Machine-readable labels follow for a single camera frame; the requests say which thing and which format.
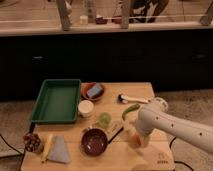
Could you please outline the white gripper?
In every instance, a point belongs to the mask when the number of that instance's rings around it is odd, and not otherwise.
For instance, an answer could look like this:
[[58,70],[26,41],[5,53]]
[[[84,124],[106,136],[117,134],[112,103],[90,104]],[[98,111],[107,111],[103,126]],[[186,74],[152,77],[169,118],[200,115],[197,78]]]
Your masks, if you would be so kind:
[[147,147],[151,138],[151,133],[154,128],[149,124],[136,120],[132,121],[131,125],[135,128],[136,132],[134,134],[138,134],[141,140],[141,146]]

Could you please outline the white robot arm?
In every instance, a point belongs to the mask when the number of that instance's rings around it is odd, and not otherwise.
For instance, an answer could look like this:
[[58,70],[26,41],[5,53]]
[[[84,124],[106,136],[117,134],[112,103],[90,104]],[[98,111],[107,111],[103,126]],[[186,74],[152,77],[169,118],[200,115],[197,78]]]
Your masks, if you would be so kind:
[[159,129],[213,154],[213,126],[181,119],[167,114],[167,111],[168,103],[163,98],[150,100],[135,119],[137,133],[144,137]]

